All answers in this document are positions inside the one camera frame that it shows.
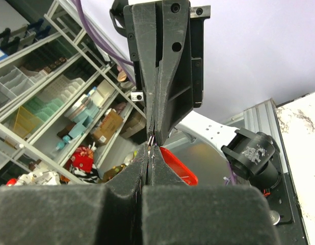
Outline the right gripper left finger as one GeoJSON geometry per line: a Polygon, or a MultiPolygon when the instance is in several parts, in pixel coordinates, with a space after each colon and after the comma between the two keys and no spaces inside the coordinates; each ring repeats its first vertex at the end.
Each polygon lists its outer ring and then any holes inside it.
{"type": "Polygon", "coordinates": [[[141,244],[148,147],[105,184],[0,188],[0,244],[141,244]]]}

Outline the red key fob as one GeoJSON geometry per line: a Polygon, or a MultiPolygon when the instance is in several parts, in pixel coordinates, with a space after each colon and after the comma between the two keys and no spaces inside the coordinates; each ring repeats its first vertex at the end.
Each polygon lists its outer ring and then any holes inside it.
{"type": "Polygon", "coordinates": [[[188,185],[198,185],[196,175],[184,165],[170,150],[160,147],[165,163],[188,185]]]}

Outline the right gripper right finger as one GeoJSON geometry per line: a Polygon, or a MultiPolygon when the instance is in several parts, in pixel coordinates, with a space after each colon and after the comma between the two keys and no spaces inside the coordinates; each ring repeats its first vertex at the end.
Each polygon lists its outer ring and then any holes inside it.
{"type": "Polygon", "coordinates": [[[145,185],[143,244],[280,244],[254,187],[145,185]]]}

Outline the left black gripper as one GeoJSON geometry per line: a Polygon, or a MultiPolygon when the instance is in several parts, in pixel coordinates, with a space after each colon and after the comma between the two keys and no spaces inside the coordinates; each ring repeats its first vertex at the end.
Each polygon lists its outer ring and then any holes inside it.
{"type": "Polygon", "coordinates": [[[172,128],[202,105],[203,31],[211,8],[191,7],[188,1],[148,2],[126,5],[123,16],[137,90],[146,94],[147,134],[154,128],[156,144],[164,144],[172,128]]]}

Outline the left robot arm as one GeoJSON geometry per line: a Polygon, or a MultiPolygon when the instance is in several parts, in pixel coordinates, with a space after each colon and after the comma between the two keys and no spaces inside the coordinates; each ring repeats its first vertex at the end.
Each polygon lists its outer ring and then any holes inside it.
{"type": "Polygon", "coordinates": [[[144,102],[150,143],[162,146],[173,129],[212,146],[231,172],[260,190],[273,189],[281,175],[272,164],[275,140],[262,132],[217,123],[197,112],[203,101],[204,22],[210,6],[190,1],[147,1],[123,8],[134,64],[135,101],[144,102]]]}

